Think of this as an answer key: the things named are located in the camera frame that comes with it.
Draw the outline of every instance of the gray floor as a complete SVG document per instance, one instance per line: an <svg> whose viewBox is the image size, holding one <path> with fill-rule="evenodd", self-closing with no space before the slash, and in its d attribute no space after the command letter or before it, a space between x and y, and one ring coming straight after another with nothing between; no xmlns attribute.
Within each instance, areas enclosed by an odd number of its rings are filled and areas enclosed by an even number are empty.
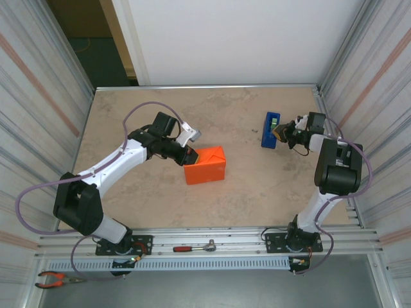
<svg viewBox="0 0 411 308"><path fill-rule="evenodd" d="M333 256L288 271L165 271L46 290L40 307L381 307L367 256Z"/></svg>

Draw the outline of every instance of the pliers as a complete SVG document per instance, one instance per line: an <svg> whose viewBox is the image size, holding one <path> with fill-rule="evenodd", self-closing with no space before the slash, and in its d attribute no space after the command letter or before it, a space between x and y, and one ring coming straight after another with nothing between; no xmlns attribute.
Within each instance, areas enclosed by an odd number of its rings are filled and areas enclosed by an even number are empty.
<svg viewBox="0 0 411 308"><path fill-rule="evenodd" d="M42 276L54 276L58 280L51 284L39 284L36 283L35 286L40 289L53 289L54 287L62 287L64 284L75 284L77 282L85 282L85 279L77 278L77 277L68 277L66 274L57 273L56 271L43 271L42 273L38 274L39 277Z"/></svg>

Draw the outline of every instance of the metal wall panel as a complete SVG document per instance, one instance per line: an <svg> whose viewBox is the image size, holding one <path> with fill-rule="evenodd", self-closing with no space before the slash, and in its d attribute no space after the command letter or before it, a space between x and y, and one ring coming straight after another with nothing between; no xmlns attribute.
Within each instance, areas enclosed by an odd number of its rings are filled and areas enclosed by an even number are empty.
<svg viewBox="0 0 411 308"><path fill-rule="evenodd" d="M0 2L0 307L17 307L38 236L14 212L25 188L73 168L93 92L43 1ZM29 193L27 222L55 227L56 188Z"/></svg>
<svg viewBox="0 0 411 308"><path fill-rule="evenodd" d="M380 235L403 304L411 304L410 21L411 1L380 1L322 88L330 116L371 160L373 185L355 202Z"/></svg>

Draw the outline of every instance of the orange box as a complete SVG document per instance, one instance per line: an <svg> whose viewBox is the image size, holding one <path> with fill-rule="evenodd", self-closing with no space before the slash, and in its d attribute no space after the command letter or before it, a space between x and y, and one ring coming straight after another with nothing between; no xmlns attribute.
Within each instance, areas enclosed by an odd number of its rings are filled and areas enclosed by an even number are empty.
<svg viewBox="0 0 411 308"><path fill-rule="evenodd" d="M185 165L184 173L188 185L224 180L225 156L222 146L197 149L198 162Z"/></svg>

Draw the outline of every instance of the beige table surface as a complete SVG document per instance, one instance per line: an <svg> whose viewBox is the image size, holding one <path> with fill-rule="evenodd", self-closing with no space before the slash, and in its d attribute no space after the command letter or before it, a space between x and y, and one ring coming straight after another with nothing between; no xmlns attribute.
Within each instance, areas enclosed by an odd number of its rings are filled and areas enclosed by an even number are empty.
<svg viewBox="0 0 411 308"><path fill-rule="evenodd" d="M223 146L225 180L186 185L182 167L153 157L104 196L104 212L112 218L132 228L287 225L306 206L315 189L318 155L299 156L280 142L274 150L260 144L268 111L279 112L281 123L316 111L310 88L98 90L76 172L121 145L123 118L145 101L169 104L200 129L202 137L192 147ZM158 111L167 112L158 106L139 109L129 119L128 129L151 124ZM338 204L325 223L349 223L345 204Z"/></svg>

